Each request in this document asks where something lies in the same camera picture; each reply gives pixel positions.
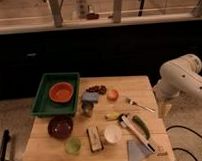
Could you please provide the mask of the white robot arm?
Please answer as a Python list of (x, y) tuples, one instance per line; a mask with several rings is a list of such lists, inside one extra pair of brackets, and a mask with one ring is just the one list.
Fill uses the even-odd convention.
[(165, 118), (172, 108), (168, 103), (181, 91), (202, 102), (202, 69), (200, 58), (186, 54), (165, 62), (159, 69), (160, 79), (153, 87), (158, 106), (158, 115)]

